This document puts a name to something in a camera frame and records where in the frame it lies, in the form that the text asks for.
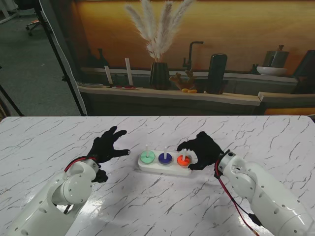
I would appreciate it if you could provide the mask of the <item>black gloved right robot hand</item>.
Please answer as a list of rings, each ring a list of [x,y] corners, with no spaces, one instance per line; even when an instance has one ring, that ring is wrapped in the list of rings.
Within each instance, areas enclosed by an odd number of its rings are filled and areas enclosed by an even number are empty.
[[[179,144],[177,151],[183,149],[191,150],[197,156],[197,162],[189,165],[191,170],[203,170],[206,166],[215,164],[224,154],[219,145],[204,131],[199,132],[195,139]]]

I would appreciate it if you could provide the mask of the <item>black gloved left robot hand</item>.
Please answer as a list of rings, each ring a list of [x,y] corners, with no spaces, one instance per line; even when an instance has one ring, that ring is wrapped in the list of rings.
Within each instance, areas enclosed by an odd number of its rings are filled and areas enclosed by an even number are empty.
[[[127,133],[126,130],[116,130],[117,126],[113,126],[105,131],[101,137],[96,137],[87,156],[95,158],[96,163],[104,163],[112,158],[129,155],[129,149],[114,149],[114,143]]]

